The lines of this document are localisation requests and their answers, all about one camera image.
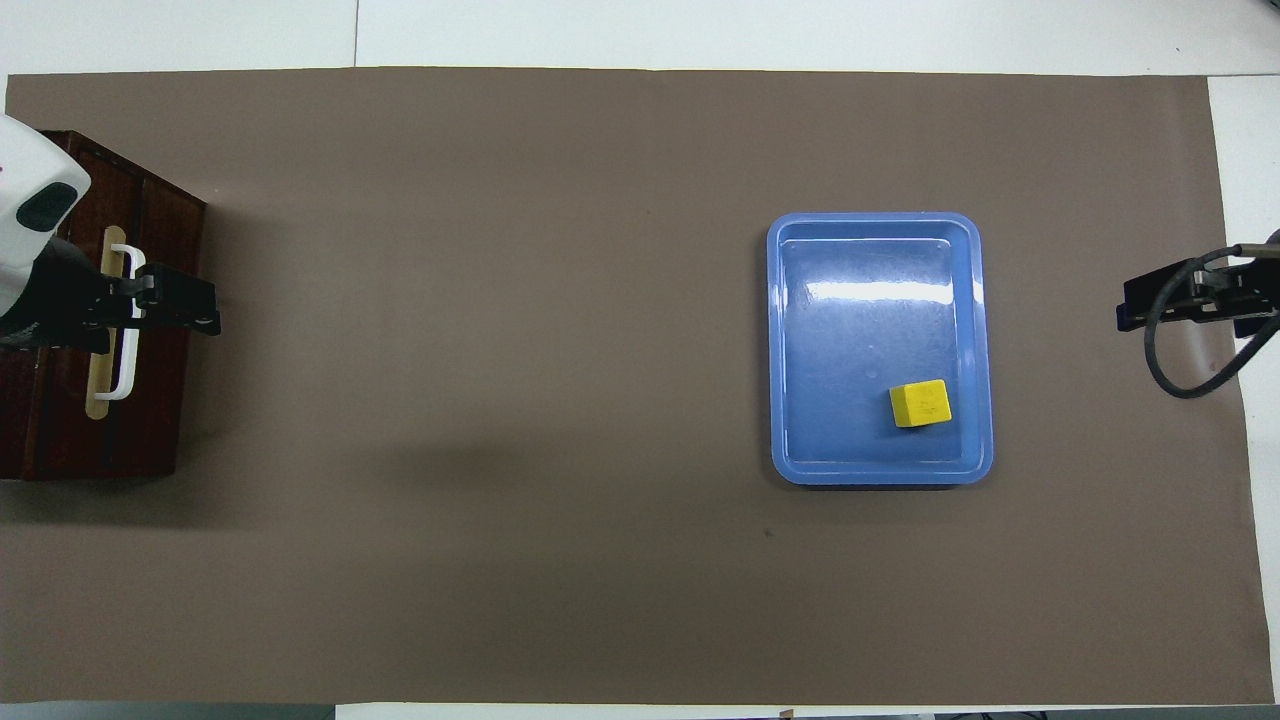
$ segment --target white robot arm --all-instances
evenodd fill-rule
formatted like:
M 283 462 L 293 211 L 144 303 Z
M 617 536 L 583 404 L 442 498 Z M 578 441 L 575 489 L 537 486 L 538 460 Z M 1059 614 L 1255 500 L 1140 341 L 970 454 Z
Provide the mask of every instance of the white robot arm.
M 88 173 L 56 145 L 0 114 L 0 315 L 88 186 Z
M 159 263 L 104 275 L 54 237 L 90 188 L 83 168 L 45 136 L 0 114 L 0 348 L 106 352 L 109 327 L 186 325 L 219 334 L 214 286 Z M 147 309 L 133 318 L 133 302 Z

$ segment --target white table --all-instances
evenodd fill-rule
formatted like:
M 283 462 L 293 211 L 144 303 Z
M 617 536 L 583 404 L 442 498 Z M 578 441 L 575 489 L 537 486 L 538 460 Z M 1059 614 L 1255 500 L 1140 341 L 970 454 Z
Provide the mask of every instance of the white table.
M 1261 242 L 1280 227 L 1280 10 L 1263 0 L 0 0 L 0 108 L 8 76 L 18 73 L 352 65 L 1210 76 L 1228 237 Z M 1204 238 L 1204 250 L 1219 241 Z M 1170 260 L 1152 258 L 1152 266 Z M 1240 383 L 1280 687 L 1280 343 Z M 622 720 L 778 710 L 379 705 L 339 716 Z

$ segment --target tray rim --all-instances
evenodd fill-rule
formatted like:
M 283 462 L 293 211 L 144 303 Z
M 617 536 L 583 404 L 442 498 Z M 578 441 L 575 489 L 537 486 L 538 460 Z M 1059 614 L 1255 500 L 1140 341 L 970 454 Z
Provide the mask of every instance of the tray rim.
M 969 255 L 973 313 L 973 355 L 977 375 L 977 395 L 980 428 L 978 443 L 982 451 L 977 465 L 957 470 L 923 470 L 909 466 L 893 471 L 815 471 L 801 468 L 786 454 L 783 404 L 783 334 L 781 292 L 781 247 L 783 232 L 801 224 L 881 224 L 881 223 L 952 223 L 959 225 Z M 787 213 L 773 222 L 765 236 L 767 260 L 767 313 L 769 322 L 769 437 L 771 456 L 777 471 L 797 486 L 963 486 L 984 478 L 995 462 L 995 432 L 991 401 L 991 363 L 987 346 L 987 313 L 982 268 L 982 237 L 977 224 L 954 211 L 877 211 L 877 213 Z M 954 283 L 959 278 L 952 278 Z

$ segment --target black cable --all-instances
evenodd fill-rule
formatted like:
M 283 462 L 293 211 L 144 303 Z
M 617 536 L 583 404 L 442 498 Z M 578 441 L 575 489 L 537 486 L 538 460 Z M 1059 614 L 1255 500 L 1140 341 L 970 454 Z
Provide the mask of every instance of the black cable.
M 1272 233 L 1267 242 L 1280 242 L 1280 231 Z M 1174 397 L 1181 397 L 1185 400 L 1203 397 L 1222 387 L 1226 380 L 1231 379 L 1240 372 L 1240 368 L 1243 368 L 1245 363 L 1257 355 L 1258 350 L 1262 350 L 1262 346 L 1271 340 L 1271 336 L 1280 332 L 1280 314 L 1276 314 L 1262 324 L 1253 338 L 1249 340 L 1248 345 L 1245 345 L 1244 348 L 1235 355 L 1235 357 L 1231 357 L 1230 363 L 1222 365 L 1222 369 L 1215 373 L 1213 377 L 1196 387 L 1184 388 L 1174 384 L 1174 382 L 1169 379 L 1169 375 L 1166 375 L 1160 368 L 1160 359 L 1156 356 L 1156 327 L 1160 325 L 1160 316 L 1165 314 L 1165 306 L 1169 305 L 1169 297 L 1174 293 L 1174 290 L 1187 282 L 1187 279 L 1192 277 L 1192 273 L 1203 269 L 1204 265 L 1212 263 L 1213 260 L 1239 254 L 1240 246 L 1233 245 L 1230 247 L 1220 247 L 1212 252 L 1206 252 L 1199 258 L 1188 260 L 1181 268 L 1178 269 L 1176 273 L 1172 274 L 1172 277 L 1165 281 L 1164 287 L 1161 287 L 1160 292 L 1156 293 L 1156 300 L 1152 301 L 1151 309 L 1147 311 L 1147 327 L 1142 337 L 1142 350 L 1147 355 L 1147 368 L 1151 370 L 1151 377 L 1156 379 L 1156 384 Z
M 1025 715 L 1032 720 L 1048 720 L 1048 712 L 1043 710 L 1018 710 L 1018 715 Z M 995 720 L 991 712 L 961 712 L 960 715 L 952 715 L 946 720 L 964 720 L 965 717 L 978 717 L 979 720 Z

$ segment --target wooden strip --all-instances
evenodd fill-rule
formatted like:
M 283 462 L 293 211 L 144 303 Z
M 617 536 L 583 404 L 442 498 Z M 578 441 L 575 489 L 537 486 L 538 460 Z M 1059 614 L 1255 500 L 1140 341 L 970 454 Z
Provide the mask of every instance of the wooden strip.
M 123 245 L 125 241 L 124 229 L 119 225 L 110 225 L 102 232 L 102 261 L 99 269 L 104 274 L 123 277 L 124 255 L 111 250 L 113 245 Z M 110 401 L 99 400 L 96 393 L 110 392 L 111 368 L 115 365 L 115 328 L 109 329 L 111 334 L 110 351 L 106 355 L 90 355 L 88 359 L 88 384 L 84 388 L 84 414 L 93 420 L 106 418 L 110 410 Z

